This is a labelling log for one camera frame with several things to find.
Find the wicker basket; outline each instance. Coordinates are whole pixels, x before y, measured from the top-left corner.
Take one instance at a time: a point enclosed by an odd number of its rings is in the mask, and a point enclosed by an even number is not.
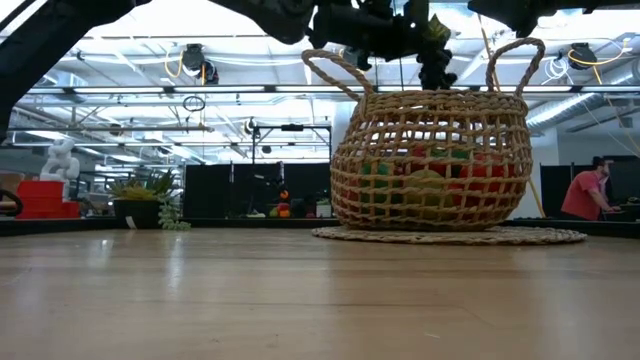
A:
[[[535,45],[515,96],[494,91],[497,58]],[[487,66],[488,92],[437,90],[376,94],[336,54],[307,50],[309,68],[358,101],[331,161],[331,200],[342,224],[364,229],[481,230],[518,206],[531,175],[531,142],[522,91],[544,56],[526,38],[498,51]],[[364,87],[360,97],[311,62],[326,58]]]

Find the potted plant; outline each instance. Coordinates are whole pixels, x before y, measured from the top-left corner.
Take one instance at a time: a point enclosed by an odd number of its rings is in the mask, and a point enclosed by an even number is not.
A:
[[[172,204],[171,192],[175,174],[153,171],[146,179],[133,178],[108,184],[114,197],[116,218],[129,228],[185,230],[189,226],[178,221],[178,210]]]

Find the man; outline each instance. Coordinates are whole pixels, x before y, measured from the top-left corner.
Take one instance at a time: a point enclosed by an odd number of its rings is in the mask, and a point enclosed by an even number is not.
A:
[[[597,221],[600,211],[620,211],[609,206],[602,194],[602,184],[609,177],[609,164],[600,157],[593,158],[595,170],[583,171],[573,179],[562,204],[563,217],[567,220]]]

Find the white statue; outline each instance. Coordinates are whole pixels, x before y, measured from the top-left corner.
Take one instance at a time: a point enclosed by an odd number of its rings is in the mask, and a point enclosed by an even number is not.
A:
[[[64,182],[63,197],[66,199],[69,193],[69,180],[76,179],[80,175],[80,162],[71,157],[71,150],[75,143],[71,139],[56,140],[49,147],[49,158],[40,171],[42,181]]]

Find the green plant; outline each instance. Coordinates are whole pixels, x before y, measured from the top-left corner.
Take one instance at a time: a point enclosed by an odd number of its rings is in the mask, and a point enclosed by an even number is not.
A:
[[[131,178],[125,181],[116,180],[107,184],[107,189],[115,199],[160,201],[171,194],[171,186],[175,174],[171,170],[166,173],[152,171],[146,179]]]
[[[178,208],[169,198],[163,200],[158,215],[160,216],[158,224],[162,225],[163,230],[185,231],[191,229],[191,224],[178,220]]]

